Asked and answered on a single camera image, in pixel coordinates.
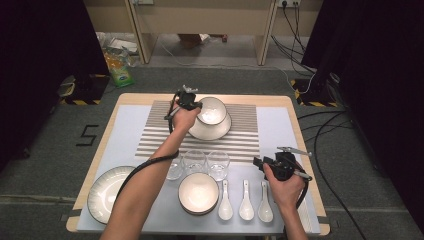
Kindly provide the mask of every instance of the striped placemat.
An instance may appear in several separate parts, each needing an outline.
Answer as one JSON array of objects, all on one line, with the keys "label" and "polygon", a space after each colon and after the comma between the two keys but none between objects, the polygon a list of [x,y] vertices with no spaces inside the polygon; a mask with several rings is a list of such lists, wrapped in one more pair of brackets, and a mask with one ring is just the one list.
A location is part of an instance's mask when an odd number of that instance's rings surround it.
[{"label": "striped placemat", "polygon": [[[259,157],[258,122],[255,105],[225,104],[231,116],[230,131],[222,138],[204,141],[187,134],[180,147],[184,154],[197,149],[206,155],[214,150],[226,152],[232,162],[251,162]],[[169,136],[168,121],[163,117],[169,110],[168,101],[154,101],[140,138],[136,156],[150,157]]]}]

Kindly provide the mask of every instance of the ceramic bowl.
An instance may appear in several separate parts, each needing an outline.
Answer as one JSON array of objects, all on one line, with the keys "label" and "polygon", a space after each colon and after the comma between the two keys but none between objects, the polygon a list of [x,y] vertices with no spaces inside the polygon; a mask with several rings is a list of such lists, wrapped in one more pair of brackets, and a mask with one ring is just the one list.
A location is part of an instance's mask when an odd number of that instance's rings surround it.
[{"label": "ceramic bowl", "polygon": [[181,181],[178,197],[186,212],[204,215],[212,211],[218,203],[218,184],[205,173],[193,173]]},{"label": "ceramic bowl", "polygon": [[206,125],[216,125],[221,123],[227,116],[225,104],[215,97],[205,97],[200,100],[203,104],[202,111],[197,119]]}]

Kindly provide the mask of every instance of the glass cup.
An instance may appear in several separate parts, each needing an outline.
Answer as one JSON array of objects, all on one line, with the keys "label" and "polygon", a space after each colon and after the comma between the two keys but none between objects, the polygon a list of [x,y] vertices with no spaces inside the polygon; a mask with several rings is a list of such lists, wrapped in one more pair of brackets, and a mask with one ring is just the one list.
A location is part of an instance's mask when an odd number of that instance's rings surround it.
[{"label": "glass cup", "polygon": [[204,172],[206,155],[199,150],[190,150],[183,156],[184,170],[187,175]]},{"label": "glass cup", "polygon": [[168,174],[166,175],[166,179],[168,180],[177,180],[183,174],[183,162],[181,160],[181,156],[178,156],[172,159],[171,166],[169,167]]},{"label": "glass cup", "polygon": [[215,181],[222,181],[227,177],[230,157],[221,151],[213,151],[207,157],[208,174]]}]

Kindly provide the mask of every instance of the yellow and black tape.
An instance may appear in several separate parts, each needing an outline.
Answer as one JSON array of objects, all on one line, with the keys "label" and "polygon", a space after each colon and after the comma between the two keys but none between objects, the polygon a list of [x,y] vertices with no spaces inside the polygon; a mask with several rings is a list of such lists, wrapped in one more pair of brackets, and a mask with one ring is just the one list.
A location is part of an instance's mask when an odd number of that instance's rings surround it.
[{"label": "yellow and black tape", "polygon": [[300,94],[300,92],[303,92],[303,91],[299,90],[296,80],[291,80],[290,83],[293,89],[295,90],[294,95],[295,95],[297,104],[303,105],[303,106],[313,106],[313,107],[337,107],[337,103],[330,96],[324,95],[324,96],[321,96],[321,98],[317,98],[317,99],[306,98],[305,100],[304,96],[306,95]]},{"label": "yellow and black tape", "polygon": [[60,101],[61,104],[69,104],[69,105],[99,105],[100,100],[81,100],[81,99],[67,99],[64,98]]}]

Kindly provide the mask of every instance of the power outlet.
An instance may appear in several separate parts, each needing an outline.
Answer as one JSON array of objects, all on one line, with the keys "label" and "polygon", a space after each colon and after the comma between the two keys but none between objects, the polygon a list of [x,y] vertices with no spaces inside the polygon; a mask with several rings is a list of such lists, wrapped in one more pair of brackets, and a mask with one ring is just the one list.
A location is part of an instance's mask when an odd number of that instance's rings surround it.
[{"label": "power outlet", "polygon": [[286,8],[294,8],[300,6],[300,0],[278,0],[278,7],[283,7],[283,1],[287,2]]}]

